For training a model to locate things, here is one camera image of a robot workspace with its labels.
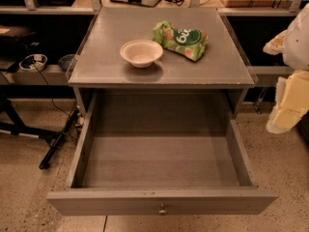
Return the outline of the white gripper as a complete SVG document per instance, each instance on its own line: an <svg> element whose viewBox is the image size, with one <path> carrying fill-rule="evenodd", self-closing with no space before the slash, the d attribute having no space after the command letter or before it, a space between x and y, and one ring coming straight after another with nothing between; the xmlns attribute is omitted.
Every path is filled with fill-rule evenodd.
<svg viewBox="0 0 309 232"><path fill-rule="evenodd" d="M286 65L302 70L288 78L279 77L276 83L275 106L266 128L271 133L284 133L309 111L309 4L290 23L287 31L265 44L263 52L270 55L283 52Z"/></svg>

